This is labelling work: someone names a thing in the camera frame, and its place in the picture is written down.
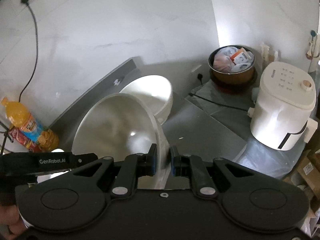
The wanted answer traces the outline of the left hand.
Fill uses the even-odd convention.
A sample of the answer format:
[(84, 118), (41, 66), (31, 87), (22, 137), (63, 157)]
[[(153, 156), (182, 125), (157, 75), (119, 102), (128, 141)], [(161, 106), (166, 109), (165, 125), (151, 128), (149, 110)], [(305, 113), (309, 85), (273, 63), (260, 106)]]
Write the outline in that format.
[(27, 229), (16, 205), (1, 206), (1, 225), (9, 228), (9, 233), (4, 236), (5, 239), (16, 239)]

